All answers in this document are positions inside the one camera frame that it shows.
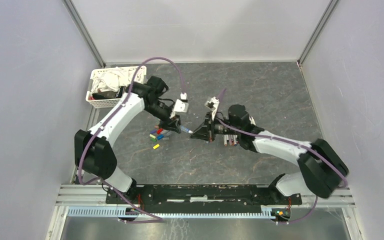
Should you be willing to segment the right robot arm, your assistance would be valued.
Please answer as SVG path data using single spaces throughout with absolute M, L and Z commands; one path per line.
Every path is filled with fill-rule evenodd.
M 299 172 L 281 174 L 272 182 L 268 196 L 275 204 L 282 204 L 294 194 L 312 193 L 327 199 L 336 189 L 348 185 L 349 169 L 326 140 L 300 141 L 273 134 L 258 127 L 244 105 L 230 106 L 227 117 L 209 111 L 190 137 L 211 142 L 217 135 L 230 135 L 244 150 L 271 155 L 298 166 Z

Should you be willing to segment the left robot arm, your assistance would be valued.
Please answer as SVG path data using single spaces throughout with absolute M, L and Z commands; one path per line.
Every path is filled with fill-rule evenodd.
M 160 78 L 151 76 L 146 83 L 133 82 L 114 108 L 89 130 L 78 130 L 74 135 L 74 163 L 78 173 L 86 172 L 118 190 L 125 204 L 137 198 L 136 181 L 119 167 L 113 145 L 122 131 L 139 113 L 146 111 L 159 119 L 159 128 L 181 133 L 181 120 L 173 112 L 174 105 L 166 105 L 161 96 L 169 87 Z

